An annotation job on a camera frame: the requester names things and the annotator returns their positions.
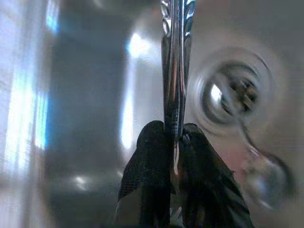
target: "sink drain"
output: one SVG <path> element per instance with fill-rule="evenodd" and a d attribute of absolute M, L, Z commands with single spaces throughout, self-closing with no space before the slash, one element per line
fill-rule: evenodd
<path fill-rule="evenodd" d="M 261 122 L 273 99 L 273 82 L 264 62 L 255 54 L 240 48 L 222 50 L 202 63 L 202 69 L 191 79 L 188 92 L 191 108 L 200 125 L 214 134 L 236 132 L 225 96 L 219 90 L 214 75 L 228 77 L 238 110 L 247 125 Z"/>

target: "stainless steel sink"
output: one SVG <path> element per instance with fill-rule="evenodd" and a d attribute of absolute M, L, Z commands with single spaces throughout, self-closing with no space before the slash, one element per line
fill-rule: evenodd
<path fill-rule="evenodd" d="M 259 228 L 304 223 L 302 8 L 299 0 L 196 5 L 185 122 L 204 130 L 242 185 L 246 153 L 236 127 L 204 116 L 200 94 L 218 66 L 250 65 L 261 88 L 247 117 L 250 134 L 259 149 L 291 168 L 297 185 L 276 211 L 247 199 Z M 160 3 L 63 0 L 58 25 L 44 153 L 46 207 L 58 227 L 95 227 L 113 216 L 141 129 L 163 119 Z"/>

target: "metal utensil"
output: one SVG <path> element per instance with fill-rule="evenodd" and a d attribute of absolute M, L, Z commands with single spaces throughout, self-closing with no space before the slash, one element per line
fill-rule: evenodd
<path fill-rule="evenodd" d="M 171 140 L 175 174 L 185 113 L 194 8 L 195 0 L 161 1 L 164 130 Z"/>
<path fill-rule="evenodd" d="M 249 161 L 246 167 L 244 189 L 257 203 L 266 208 L 276 208 L 292 191 L 292 177 L 288 167 L 276 156 L 262 153 L 253 144 L 242 114 L 236 107 L 235 97 L 229 89 L 226 75 L 216 74 L 219 89 L 225 96 L 232 115 L 235 118 L 239 133 L 249 151 Z"/>

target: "drain strainer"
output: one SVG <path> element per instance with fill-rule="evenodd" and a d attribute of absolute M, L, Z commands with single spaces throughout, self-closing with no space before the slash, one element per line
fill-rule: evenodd
<path fill-rule="evenodd" d="M 192 109 L 201 126 L 214 134 L 236 132 L 234 118 L 214 75 L 224 74 L 245 122 L 257 124 L 267 115 L 273 98 L 273 82 L 264 62 L 255 54 L 230 48 L 212 55 L 188 89 Z"/>

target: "sink basin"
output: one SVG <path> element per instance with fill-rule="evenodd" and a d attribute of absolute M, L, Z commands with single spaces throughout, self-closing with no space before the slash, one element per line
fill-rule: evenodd
<path fill-rule="evenodd" d="M 246 152 L 235 126 L 203 118 L 198 95 L 217 66 L 259 59 L 263 70 L 252 68 L 266 92 L 248 115 L 250 134 L 259 149 L 291 168 L 299 185 L 276 211 L 247 199 L 261 228 L 304 222 L 301 6 L 300 1 L 197 0 L 185 122 L 203 129 L 241 186 Z M 65 0 L 59 27 L 47 114 L 46 189 L 58 226 L 94 227 L 113 216 L 141 129 L 163 119 L 159 0 Z"/>

